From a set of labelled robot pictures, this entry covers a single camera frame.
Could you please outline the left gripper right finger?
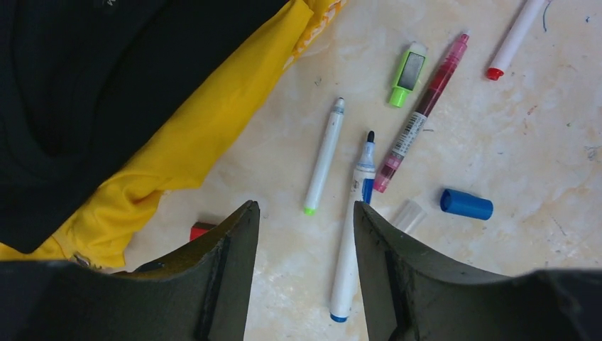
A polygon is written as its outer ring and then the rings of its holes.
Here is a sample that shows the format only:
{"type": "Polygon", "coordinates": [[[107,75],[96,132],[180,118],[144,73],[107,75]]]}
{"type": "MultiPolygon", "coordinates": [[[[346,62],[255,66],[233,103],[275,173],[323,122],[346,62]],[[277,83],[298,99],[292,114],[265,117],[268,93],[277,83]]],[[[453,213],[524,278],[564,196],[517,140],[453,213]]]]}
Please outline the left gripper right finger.
{"type": "Polygon", "coordinates": [[[503,275],[434,250],[366,203],[354,205],[354,234],[370,340],[503,339],[503,275]]]}

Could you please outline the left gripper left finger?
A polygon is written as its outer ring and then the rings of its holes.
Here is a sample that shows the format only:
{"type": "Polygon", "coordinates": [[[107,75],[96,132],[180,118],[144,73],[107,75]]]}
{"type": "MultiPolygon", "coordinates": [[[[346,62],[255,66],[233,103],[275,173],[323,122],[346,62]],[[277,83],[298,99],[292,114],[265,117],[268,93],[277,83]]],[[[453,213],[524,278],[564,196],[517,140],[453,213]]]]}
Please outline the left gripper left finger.
{"type": "Polygon", "coordinates": [[[113,340],[242,340],[259,218],[249,200],[202,236],[121,272],[138,287],[113,340]]]}

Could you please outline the white green-tipped pen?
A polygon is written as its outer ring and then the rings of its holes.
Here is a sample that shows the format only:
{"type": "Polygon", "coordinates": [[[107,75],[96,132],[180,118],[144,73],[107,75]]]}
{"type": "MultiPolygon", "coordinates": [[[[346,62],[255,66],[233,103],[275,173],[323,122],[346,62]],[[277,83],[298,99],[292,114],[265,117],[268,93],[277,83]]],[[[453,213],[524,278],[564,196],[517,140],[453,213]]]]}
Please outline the white green-tipped pen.
{"type": "Polygon", "coordinates": [[[322,197],[322,193],[327,181],[329,169],[332,164],[336,144],[339,139],[342,122],[344,120],[345,100],[338,97],[329,115],[329,119],[324,130],[324,135],[319,148],[317,161],[310,181],[310,186],[304,203],[304,213],[313,215],[322,197]]]}

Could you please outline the green black pen cap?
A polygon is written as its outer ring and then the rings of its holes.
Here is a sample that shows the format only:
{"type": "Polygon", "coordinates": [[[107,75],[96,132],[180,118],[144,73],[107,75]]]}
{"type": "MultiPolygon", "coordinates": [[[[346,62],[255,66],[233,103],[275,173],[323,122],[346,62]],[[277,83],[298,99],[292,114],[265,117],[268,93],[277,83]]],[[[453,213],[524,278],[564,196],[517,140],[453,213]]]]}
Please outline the green black pen cap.
{"type": "Polygon", "coordinates": [[[427,48],[416,41],[411,42],[402,54],[400,64],[393,79],[388,103],[403,107],[407,96],[415,89],[420,73],[427,61],[427,48]]]}

